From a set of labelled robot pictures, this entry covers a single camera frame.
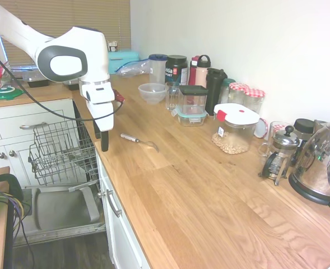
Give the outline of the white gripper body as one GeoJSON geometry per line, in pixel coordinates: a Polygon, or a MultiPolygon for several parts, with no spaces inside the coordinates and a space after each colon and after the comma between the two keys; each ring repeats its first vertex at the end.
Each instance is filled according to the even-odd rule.
{"type": "Polygon", "coordinates": [[[86,99],[86,105],[101,132],[114,127],[115,94],[111,82],[84,82],[79,80],[80,94],[86,99]]]}

